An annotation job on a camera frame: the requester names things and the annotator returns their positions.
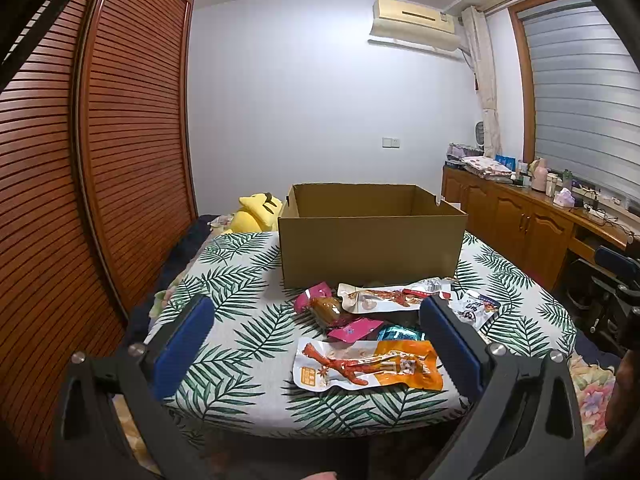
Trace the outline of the white blue snack pouch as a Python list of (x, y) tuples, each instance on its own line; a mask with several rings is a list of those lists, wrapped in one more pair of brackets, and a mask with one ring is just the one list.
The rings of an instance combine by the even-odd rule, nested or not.
[(500, 311), (501, 304), (479, 292), (465, 292), (460, 298), (452, 298), (449, 307), (461, 323), (481, 330)]

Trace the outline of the teal foil snack packet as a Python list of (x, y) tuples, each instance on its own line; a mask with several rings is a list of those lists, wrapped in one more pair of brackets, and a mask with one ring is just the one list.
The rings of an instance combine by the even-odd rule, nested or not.
[(426, 336), (420, 330), (412, 327), (404, 327), (401, 325), (385, 326), (378, 332), (378, 341), (383, 340), (413, 340), (422, 341)]

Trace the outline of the magenta small snack packet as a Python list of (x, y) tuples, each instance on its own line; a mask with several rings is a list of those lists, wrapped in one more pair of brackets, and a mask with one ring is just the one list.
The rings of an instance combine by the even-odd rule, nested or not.
[(330, 330), (328, 336), (338, 341), (346, 342), (346, 344), (352, 344), (366, 338), (383, 325), (383, 321), (375, 320), (374, 318), (357, 318), (356, 321)]

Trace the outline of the white chicken feet snack pack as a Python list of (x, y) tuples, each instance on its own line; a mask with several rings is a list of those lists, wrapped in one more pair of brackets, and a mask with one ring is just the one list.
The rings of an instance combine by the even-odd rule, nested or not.
[(351, 314), (410, 312), (420, 309), (422, 301), (435, 296), (449, 299), (452, 292), (450, 278), (424, 278), (408, 285), (359, 287), (341, 283), (337, 297), (342, 308)]

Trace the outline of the orange chicken feet snack pack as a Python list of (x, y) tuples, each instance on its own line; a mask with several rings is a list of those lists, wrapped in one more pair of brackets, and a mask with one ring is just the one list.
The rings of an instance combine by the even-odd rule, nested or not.
[(364, 340), (353, 344), (302, 338), (293, 361), (294, 384), (307, 391), (346, 391), (405, 385), (439, 391), (444, 378), (427, 340)]

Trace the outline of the pink brown snack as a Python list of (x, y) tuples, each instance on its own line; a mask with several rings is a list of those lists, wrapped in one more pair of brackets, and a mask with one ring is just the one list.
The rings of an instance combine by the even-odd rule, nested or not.
[(309, 311), (323, 328), (342, 327), (352, 320), (352, 316), (342, 308), (342, 300), (333, 295), (332, 288), (326, 282), (301, 292), (294, 300), (294, 311)]

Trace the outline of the floral bed sheet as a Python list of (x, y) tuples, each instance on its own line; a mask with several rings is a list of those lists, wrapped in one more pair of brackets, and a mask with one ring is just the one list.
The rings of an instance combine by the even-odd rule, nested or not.
[(585, 455), (588, 455), (608, 432), (605, 416), (615, 386), (614, 368), (589, 364), (573, 352), (568, 360), (568, 369), (582, 421)]

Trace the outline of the pink kettle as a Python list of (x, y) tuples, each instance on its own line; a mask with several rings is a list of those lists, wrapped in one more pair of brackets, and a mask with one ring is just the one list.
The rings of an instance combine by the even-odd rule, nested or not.
[(529, 165), (530, 186), (534, 191), (545, 193), (548, 168), (544, 158), (537, 158)]

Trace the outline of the folded floral cloth stack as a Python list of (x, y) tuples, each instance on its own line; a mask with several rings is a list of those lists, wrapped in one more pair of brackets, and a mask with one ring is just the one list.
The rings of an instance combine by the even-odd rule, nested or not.
[(514, 172), (498, 160), (485, 156), (462, 158), (463, 168), (486, 181), (510, 183)]

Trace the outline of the grey window blind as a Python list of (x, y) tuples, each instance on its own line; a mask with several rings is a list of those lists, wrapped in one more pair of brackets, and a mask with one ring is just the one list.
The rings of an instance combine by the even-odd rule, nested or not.
[(590, 0), (518, 12), (532, 66), (535, 155), (602, 191), (639, 198), (639, 71)]

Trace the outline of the wooden louvered wardrobe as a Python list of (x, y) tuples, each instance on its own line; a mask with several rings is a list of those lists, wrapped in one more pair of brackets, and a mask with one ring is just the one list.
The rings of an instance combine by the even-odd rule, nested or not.
[(1, 474), (47, 474), (72, 354), (112, 353), (196, 217), (194, 0), (1, 0)]

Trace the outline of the cream curtain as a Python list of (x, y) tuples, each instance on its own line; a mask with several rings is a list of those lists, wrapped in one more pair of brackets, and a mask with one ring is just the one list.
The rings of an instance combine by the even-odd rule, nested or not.
[(498, 115), (498, 96), (494, 50), (486, 16), (483, 12), (468, 6), (462, 11), (462, 24), (468, 40), (473, 70), (480, 95), (484, 124), (484, 153), (494, 158), (502, 152), (501, 132)]

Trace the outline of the yellow Pikachu plush toy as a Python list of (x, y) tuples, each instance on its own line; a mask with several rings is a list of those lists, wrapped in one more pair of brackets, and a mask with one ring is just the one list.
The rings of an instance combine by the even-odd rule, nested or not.
[(282, 202), (271, 193), (256, 193), (239, 198), (240, 208), (230, 216), (209, 222), (214, 235), (274, 232), (283, 209)]

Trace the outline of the white wall switch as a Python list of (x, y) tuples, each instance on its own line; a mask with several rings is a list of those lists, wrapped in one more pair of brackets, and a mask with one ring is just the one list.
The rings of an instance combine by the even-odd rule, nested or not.
[(382, 139), (382, 148), (400, 148), (400, 140), (386, 136)]

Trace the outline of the beige wall air conditioner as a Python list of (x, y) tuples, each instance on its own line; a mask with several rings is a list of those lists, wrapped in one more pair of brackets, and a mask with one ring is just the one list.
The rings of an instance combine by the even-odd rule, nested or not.
[(461, 46), (454, 18), (442, 11), (400, 0), (376, 0), (371, 35), (454, 52)]

